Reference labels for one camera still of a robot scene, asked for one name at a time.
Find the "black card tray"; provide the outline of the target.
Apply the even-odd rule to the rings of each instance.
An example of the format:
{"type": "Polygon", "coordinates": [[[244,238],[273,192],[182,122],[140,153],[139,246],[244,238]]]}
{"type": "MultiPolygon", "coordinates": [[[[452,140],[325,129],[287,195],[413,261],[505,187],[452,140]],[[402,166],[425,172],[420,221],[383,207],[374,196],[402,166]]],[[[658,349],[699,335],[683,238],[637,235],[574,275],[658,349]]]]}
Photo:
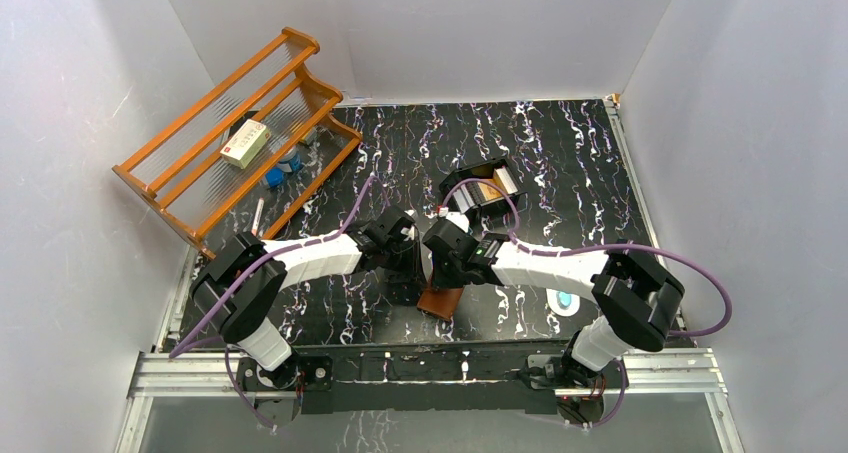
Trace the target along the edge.
{"type": "Polygon", "coordinates": [[[526,194],[517,169],[505,156],[452,170],[439,183],[438,191],[441,195],[436,207],[438,214],[445,206],[471,221],[507,213],[515,217],[508,200],[518,208],[526,194]]]}

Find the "gold credit card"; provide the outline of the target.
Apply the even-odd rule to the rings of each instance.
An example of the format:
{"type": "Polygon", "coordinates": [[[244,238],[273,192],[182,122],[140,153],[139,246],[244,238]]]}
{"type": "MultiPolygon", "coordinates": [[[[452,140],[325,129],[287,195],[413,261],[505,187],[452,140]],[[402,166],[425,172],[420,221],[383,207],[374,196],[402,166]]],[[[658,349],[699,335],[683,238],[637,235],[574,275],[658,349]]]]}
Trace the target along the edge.
{"type": "Polygon", "coordinates": [[[494,179],[486,179],[483,182],[480,182],[479,189],[482,197],[484,198],[484,202],[497,201],[503,197],[501,194],[501,187],[494,179]]]}

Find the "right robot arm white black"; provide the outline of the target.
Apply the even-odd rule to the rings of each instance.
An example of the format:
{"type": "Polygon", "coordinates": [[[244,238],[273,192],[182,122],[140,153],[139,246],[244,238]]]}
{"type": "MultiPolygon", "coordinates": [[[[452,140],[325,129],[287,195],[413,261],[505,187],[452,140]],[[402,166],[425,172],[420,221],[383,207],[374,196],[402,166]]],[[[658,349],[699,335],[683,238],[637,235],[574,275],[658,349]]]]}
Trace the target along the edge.
{"type": "Polygon", "coordinates": [[[661,351],[685,292],[651,253],[627,242],[579,253],[500,233],[477,239],[439,219],[423,243],[432,254],[436,288],[527,286],[575,294],[596,305],[599,317],[572,335],[561,356],[530,355],[515,372],[533,389],[588,387],[630,350],[661,351]]]}

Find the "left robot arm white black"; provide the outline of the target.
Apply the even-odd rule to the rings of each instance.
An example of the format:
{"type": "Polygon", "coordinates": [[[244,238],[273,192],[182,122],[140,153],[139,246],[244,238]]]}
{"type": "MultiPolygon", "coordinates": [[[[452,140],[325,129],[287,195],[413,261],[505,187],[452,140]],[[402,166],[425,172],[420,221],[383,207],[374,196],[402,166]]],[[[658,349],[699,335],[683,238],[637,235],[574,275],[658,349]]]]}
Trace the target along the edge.
{"type": "Polygon", "coordinates": [[[250,232],[236,235],[198,274],[190,298],[210,314],[212,328],[228,345],[244,351],[239,380],[274,390],[328,388],[332,363],[304,356],[273,325],[269,311],[285,288],[323,277],[384,269],[403,282],[423,279],[415,220],[390,206],[372,220],[358,221],[298,241],[262,241],[250,232]]]}

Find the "brown leather card holder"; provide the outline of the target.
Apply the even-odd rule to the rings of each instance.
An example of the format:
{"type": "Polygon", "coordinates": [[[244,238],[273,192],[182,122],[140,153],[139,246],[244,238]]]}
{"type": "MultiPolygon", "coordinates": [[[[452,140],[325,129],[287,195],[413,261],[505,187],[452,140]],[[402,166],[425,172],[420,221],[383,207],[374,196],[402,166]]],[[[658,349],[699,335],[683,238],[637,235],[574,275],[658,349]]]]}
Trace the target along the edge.
{"type": "Polygon", "coordinates": [[[459,305],[464,289],[439,289],[427,286],[423,289],[417,309],[435,318],[450,321],[459,305]]]}

